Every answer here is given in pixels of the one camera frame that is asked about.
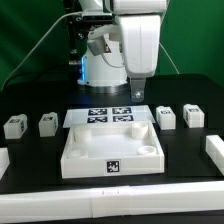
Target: wire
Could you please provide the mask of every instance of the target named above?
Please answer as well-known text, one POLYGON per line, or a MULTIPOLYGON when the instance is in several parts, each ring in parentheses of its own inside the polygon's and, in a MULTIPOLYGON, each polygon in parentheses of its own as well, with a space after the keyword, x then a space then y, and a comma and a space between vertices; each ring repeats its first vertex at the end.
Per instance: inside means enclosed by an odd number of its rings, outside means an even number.
POLYGON ((32 80, 32 82, 36 81, 40 76, 42 76, 43 74, 47 73, 47 74, 56 74, 56 73, 63 73, 63 72, 59 72, 59 71, 52 71, 53 69, 59 67, 59 66, 63 66, 63 65, 66 65, 66 64, 59 64, 59 65, 56 65, 56 66, 52 66, 51 68, 48 68, 48 69, 45 69, 43 71, 40 71, 40 72, 24 72, 24 73, 19 73, 19 74, 16 74, 14 76, 12 76, 10 79, 7 80, 7 82, 5 83, 5 88, 8 86, 8 84, 18 78, 18 77, 21 77, 21 76, 24 76, 24 75, 34 75, 34 74, 37 74, 37 76, 32 80))
POLYGON ((73 12, 66 15, 61 16, 52 26, 51 28, 45 33, 45 35, 37 42, 37 44, 33 47, 33 49, 26 55, 26 57, 20 62, 20 64, 8 75, 6 80, 4 81, 1 91, 5 89, 5 85, 9 79, 11 79, 14 74, 22 67, 22 65, 27 61, 27 59, 33 54, 33 52, 41 45, 41 43, 46 39, 46 37, 51 33, 51 31, 58 25, 58 23, 68 16, 75 16, 79 15, 81 12, 73 12))
POLYGON ((163 21, 164 21, 164 19, 165 19, 165 17, 166 17, 166 13, 167 13, 167 11, 168 11, 170 1, 171 1, 171 0, 167 0, 167 10, 162 14, 162 17, 161 17, 161 25, 163 24, 163 21))
POLYGON ((177 69, 177 66, 175 65, 175 63, 173 62, 172 58, 170 57, 170 55, 168 54, 168 52, 166 51, 166 49, 163 47, 163 45, 161 43, 159 43, 160 47, 163 49, 163 51, 165 52, 166 56, 168 57, 168 59, 170 60, 171 64, 173 65, 174 69, 176 70, 176 73, 179 75, 180 72, 177 69))
POLYGON ((101 56, 102 56, 103 60, 106 62, 106 64, 108 64, 108 65, 109 65, 110 67, 112 67, 112 68, 123 68, 123 67, 124 67, 124 65, 122 65, 122 66, 111 65, 111 64, 107 61, 107 59, 106 59, 106 57, 105 57, 104 54, 101 54, 101 56))
MULTIPOLYGON (((167 11, 168 11, 168 7, 169 7, 169 4, 170 4, 170 1, 171 1, 171 0, 167 0, 167 10, 162 14, 162 17, 161 17, 161 26, 162 26, 163 21, 164 21, 164 19, 165 19, 165 17, 166 17, 166 13, 167 13, 167 11)), ((176 73, 179 75, 180 72, 179 72, 179 70, 177 69, 177 66, 175 65, 175 63, 173 62, 173 59, 171 58, 171 56, 169 55, 169 53, 167 52, 167 50, 165 49, 165 47, 164 47, 161 43, 159 43, 159 45, 160 45, 160 47, 163 49, 163 51, 164 51, 164 53, 166 54, 166 56, 168 57, 168 59, 170 60, 170 62, 171 62, 171 64, 173 65, 174 69, 176 70, 176 73)))

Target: white robot arm housing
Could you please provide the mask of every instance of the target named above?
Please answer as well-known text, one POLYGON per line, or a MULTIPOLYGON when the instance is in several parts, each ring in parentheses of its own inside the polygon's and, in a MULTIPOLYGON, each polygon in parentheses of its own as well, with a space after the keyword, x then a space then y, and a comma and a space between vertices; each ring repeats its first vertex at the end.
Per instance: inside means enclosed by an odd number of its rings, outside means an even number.
POLYGON ((115 15, 119 27, 119 41, 125 70, 130 78, 132 100, 143 101, 146 78, 155 74, 157 66, 161 26, 158 13, 167 9, 167 0, 104 0, 104 3, 106 9, 115 15))

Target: white plastic tray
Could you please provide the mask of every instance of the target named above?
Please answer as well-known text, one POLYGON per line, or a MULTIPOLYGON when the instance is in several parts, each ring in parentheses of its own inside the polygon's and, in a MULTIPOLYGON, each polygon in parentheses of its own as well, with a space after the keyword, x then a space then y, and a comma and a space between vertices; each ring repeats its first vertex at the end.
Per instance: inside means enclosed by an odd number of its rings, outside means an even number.
POLYGON ((61 159, 63 178, 164 172, 151 121, 73 125, 61 159))

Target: black tabletop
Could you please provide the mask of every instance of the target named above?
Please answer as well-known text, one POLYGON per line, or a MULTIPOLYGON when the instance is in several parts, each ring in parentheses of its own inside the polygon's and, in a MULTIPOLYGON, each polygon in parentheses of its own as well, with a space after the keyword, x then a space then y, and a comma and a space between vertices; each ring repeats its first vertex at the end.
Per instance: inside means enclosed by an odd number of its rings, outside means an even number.
MULTIPOLYGON (((133 103, 130 92, 114 95, 80 91, 68 81, 14 84, 0 94, 0 126, 12 115, 26 114, 28 129, 20 140, 5 140, 0 130, 0 147, 8 147, 10 166, 0 181, 0 194, 137 186, 223 180, 205 152, 207 135, 224 137, 224 89, 203 75, 167 75, 148 79, 145 100, 133 103), (187 127, 183 106, 196 104, 205 113, 205 127, 187 127), (148 105, 154 117, 157 106, 170 106, 176 114, 176 130, 161 131, 154 124, 165 154, 165 173, 62 179, 60 159, 68 130, 63 129, 68 109, 148 105), (40 138, 38 122, 44 113, 56 112, 59 128, 55 137, 40 138)), ((108 217, 58 221, 58 223, 204 223, 223 222, 224 211, 108 217)))

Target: green wall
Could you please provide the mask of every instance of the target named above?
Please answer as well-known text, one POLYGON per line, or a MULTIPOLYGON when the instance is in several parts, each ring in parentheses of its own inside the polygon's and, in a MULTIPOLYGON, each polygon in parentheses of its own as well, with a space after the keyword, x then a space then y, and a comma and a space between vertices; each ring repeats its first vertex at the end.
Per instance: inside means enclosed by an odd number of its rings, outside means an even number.
MULTIPOLYGON (((61 0, 0 0, 0 3, 2 85, 7 74, 64 14, 64 9, 61 0)), ((161 30, 161 43, 180 73, 205 74, 224 87, 223 12, 223 0, 171 0, 161 30)), ((65 62, 68 53, 67 31, 60 24, 19 72, 41 71, 65 62)), ((156 74, 175 74, 161 49, 156 74)))
MULTIPOLYGON (((63 14, 60 0, 0 0, 0 85, 63 14)), ((67 62, 68 45, 67 30, 59 24, 18 73, 67 62)))
MULTIPOLYGON (((205 74, 224 87, 223 40, 223 0, 171 0, 161 43, 180 73, 205 74)), ((175 72, 162 50, 157 71, 175 72)))

